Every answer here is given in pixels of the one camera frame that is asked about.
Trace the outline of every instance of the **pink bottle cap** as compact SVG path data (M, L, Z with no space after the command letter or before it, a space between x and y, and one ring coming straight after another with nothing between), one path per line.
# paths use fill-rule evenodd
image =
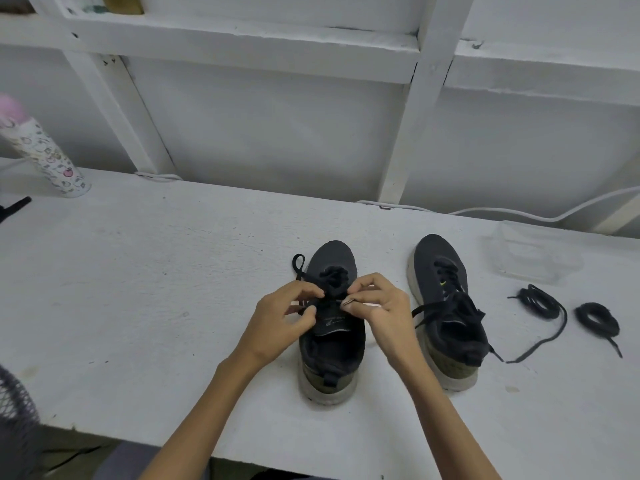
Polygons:
M0 127L20 126L28 120L29 116L19 101L9 94L0 93Z

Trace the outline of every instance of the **left hand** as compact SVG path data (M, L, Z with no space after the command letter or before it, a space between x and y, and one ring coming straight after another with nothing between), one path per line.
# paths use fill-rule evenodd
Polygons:
M309 306L297 322L287 322L284 315L296 313L301 308L291 302L322 297L324 291L304 281L292 281L265 295L256 305L232 356L247 360L256 371L273 362L300 335L316 324L315 306Z

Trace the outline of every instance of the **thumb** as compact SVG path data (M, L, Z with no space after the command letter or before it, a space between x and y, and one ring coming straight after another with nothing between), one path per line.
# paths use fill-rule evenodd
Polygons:
M305 312L302 314L300 319L293 323L293 330L296 332L296 335L299 337L304 332L311 330L311 327L316 324L316 307L311 305L308 306Z
M350 303L347 303L346 305L341 306L341 308L354 317L362 318L363 320L369 321L371 318L371 313L377 308L377 306L368 306L364 303L360 303L359 301L352 301Z

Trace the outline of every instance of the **forearm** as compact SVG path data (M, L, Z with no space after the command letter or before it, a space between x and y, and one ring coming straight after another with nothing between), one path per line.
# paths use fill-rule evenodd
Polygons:
M231 355L139 480L199 480L237 400L257 368Z
M423 357L405 361L397 370L413 399L443 480L499 480Z

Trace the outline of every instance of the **hand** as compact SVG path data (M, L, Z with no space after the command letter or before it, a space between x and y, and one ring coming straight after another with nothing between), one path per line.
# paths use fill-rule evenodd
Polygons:
M373 336L394 369L424 361L413 327L409 296L380 273L361 276L347 290L341 308L369 322ZM375 303L380 306L369 306Z
M313 283L292 281L263 297L246 326L231 356L247 361L257 372L273 362L293 342L316 324L316 307L309 306L295 323L289 323L284 315L297 313L301 306L293 300L322 298L324 291Z

